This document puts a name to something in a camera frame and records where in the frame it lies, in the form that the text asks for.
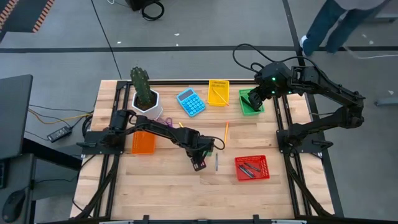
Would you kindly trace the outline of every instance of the calculator screen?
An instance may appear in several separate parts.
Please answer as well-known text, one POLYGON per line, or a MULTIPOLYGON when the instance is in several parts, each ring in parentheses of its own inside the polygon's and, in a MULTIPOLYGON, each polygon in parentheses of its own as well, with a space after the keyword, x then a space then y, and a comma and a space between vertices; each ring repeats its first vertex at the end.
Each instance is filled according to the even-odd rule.
POLYGON ((193 91, 192 90, 188 90, 185 93, 181 94, 178 98, 183 101, 185 100, 188 96, 192 95, 193 91))

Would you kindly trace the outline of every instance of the red basket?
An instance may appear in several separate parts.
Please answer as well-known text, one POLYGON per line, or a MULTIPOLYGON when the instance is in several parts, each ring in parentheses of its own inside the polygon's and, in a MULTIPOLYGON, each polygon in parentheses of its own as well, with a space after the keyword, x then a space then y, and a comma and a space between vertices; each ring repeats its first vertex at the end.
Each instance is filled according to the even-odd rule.
POLYGON ((269 179, 268 165, 265 155, 236 157, 235 168, 236 168, 236 177, 238 178, 238 181, 269 179), (258 168, 260 172, 245 165, 244 164, 245 162, 258 168), (241 169, 239 169, 239 165, 242 165, 245 169, 251 171, 255 175, 255 177, 250 178, 243 171, 241 171, 241 169))

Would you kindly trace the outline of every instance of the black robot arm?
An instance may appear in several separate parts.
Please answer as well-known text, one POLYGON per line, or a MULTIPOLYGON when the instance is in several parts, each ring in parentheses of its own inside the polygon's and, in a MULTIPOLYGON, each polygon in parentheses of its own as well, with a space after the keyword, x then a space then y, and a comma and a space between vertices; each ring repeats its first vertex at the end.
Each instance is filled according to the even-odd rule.
POLYGON ((301 145, 303 139, 311 133, 330 128, 357 128, 362 125, 363 99, 357 91, 352 92, 338 85, 325 75, 318 67, 296 67, 288 69, 283 62, 272 62, 262 68, 255 76, 258 87, 250 91, 249 101, 256 110, 265 99, 280 97, 291 93, 321 94, 342 105, 331 115, 307 124, 291 124, 287 143, 291 146, 301 145))
POLYGON ((208 152, 213 152, 213 147, 215 146, 215 137, 203 136, 199 131, 191 128, 172 128, 148 119, 146 116, 136 115, 132 110, 116 111, 106 131, 108 133, 101 140, 101 144, 110 147, 118 145, 118 142, 123 139, 123 136, 136 131, 147 131, 170 139, 174 144, 185 149, 195 171, 199 171, 206 167, 205 157, 208 152), (126 129, 127 122, 134 116, 137 118, 135 125, 126 129))

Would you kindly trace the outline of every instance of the yellow basket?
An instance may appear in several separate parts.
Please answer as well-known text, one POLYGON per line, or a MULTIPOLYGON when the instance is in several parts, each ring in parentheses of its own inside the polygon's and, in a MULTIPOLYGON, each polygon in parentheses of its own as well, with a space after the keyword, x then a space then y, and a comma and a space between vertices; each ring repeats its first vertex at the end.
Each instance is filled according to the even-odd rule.
POLYGON ((211 106, 226 106, 227 104, 217 95, 215 91, 228 103, 229 102, 229 81, 209 80, 207 102, 211 106))

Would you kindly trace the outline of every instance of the gray floor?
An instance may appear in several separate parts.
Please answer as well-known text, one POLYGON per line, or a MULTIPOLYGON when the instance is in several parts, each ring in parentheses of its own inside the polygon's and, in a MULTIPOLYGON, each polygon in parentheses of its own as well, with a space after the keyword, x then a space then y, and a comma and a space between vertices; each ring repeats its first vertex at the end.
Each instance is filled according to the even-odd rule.
MULTIPOLYGON (((113 47, 219 46, 247 42, 254 45, 293 46, 282 1, 279 0, 163 0, 165 16, 147 22, 139 13, 106 0, 94 0, 99 17, 113 47)), ((301 37, 309 28, 323 1, 289 0, 301 37)), ((398 45, 398 23, 364 24, 347 41, 349 46, 398 45)), ((58 0, 36 34, 8 33, 0 48, 107 47, 90 0, 58 0)), ((295 52, 264 52, 283 59, 295 52)), ((398 54, 398 52, 357 52, 361 56, 398 54)), ((151 78, 250 78, 252 73, 234 64, 231 52, 118 52, 115 53, 123 78, 133 66, 144 67, 151 78)), ((267 63, 253 51, 238 52, 242 63, 267 63)), ((312 59, 335 82, 358 90, 365 101, 365 123, 358 129, 334 129, 326 132, 333 169, 344 213, 347 217, 398 220, 398 152, 395 133, 398 107, 377 108, 373 101, 398 94, 396 63, 398 58, 356 60, 345 52, 329 55, 316 52, 312 59)), ((0 54, 0 78, 33 74, 30 103, 54 108, 91 110, 100 80, 118 79, 110 53, 0 54)), ((318 110, 329 112, 336 104, 316 97, 318 110)), ((78 113, 39 110, 46 115, 66 117, 78 113)), ((42 125, 28 115, 26 130, 46 136, 62 124, 42 125)), ((80 127, 54 144, 26 135, 52 148, 83 140, 80 127)), ((63 148, 79 154, 77 148, 63 148)), ((47 176, 70 178, 69 170, 46 169, 47 176)), ((36 221, 64 220, 72 206, 74 183, 52 183, 65 195, 39 200, 36 221)))

